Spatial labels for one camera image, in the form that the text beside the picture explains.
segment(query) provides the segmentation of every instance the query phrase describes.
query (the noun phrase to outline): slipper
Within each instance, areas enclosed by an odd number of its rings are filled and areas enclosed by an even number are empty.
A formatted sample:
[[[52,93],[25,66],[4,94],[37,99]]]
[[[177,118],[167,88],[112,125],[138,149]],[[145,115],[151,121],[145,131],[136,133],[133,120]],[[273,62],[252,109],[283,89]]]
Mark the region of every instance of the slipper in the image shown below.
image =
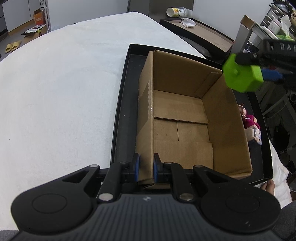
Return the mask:
[[[18,47],[20,46],[21,43],[22,43],[21,40],[14,42],[12,45],[12,51],[15,51],[16,49],[18,49]]]
[[[12,48],[12,44],[8,44],[8,45],[6,46],[5,53],[10,52],[10,51],[11,51],[11,48]]]

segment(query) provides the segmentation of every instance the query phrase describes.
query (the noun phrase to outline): pink toy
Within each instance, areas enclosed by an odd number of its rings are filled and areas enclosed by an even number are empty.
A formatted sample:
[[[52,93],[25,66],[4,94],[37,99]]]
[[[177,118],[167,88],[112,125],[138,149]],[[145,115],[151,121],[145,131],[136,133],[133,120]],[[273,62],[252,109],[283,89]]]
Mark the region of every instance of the pink toy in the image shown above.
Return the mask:
[[[242,117],[242,121],[244,123],[244,128],[247,129],[252,125],[256,125],[258,129],[260,130],[260,126],[257,123],[257,119],[253,115],[246,115]]]

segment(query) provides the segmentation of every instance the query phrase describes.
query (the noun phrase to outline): metal screw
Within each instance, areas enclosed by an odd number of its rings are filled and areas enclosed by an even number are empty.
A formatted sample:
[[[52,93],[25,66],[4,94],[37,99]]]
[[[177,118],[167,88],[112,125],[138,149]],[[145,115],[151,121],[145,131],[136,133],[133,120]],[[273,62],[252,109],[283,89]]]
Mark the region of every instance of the metal screw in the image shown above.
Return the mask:
[[[183,201],[191,201],[194,196],[191,193],[182,193],[179,198]]]
[[[99,199],[101,201],[110,201],[113,199],[113,195],[111,193],[102,193],[99,195]]]

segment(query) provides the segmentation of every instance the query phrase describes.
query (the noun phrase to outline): orange box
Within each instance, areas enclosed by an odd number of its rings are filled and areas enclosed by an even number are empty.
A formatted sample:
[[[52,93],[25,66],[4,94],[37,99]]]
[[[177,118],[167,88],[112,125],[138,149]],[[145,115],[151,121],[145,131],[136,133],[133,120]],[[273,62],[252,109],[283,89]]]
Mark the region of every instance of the orange box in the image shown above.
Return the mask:
[[[33,19],[36,25],[45,24],[42,11],[40,9],[34,11]]]

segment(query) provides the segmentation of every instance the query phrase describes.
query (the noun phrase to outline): floor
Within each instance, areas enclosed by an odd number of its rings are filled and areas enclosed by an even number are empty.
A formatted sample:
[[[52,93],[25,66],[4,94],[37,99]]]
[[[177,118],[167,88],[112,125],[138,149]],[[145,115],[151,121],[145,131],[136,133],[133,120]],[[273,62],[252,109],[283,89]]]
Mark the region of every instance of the floor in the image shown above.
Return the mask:
[[[26,31],[29,28],[32,28],[34,26],[35,26],[35,24],[32,23],[32,25],[26,26],[25,29],[20,29],[18,32],[14,33],[12,36],[9,36],[8,33],[5,33],[4,35],[0,36],[0,54],[2,55],[2,57],[0,58],[0,61],[2,61],[6,56],[8,56],[11,53],[11,51],[10,51],[9,53],[5,54],[5,49],[6,49],[7,44],[21,40],[22,43],[21,43],[20,47],[23,46],[24,45],[24,35],[21,35],[21,34],[24,31]]]

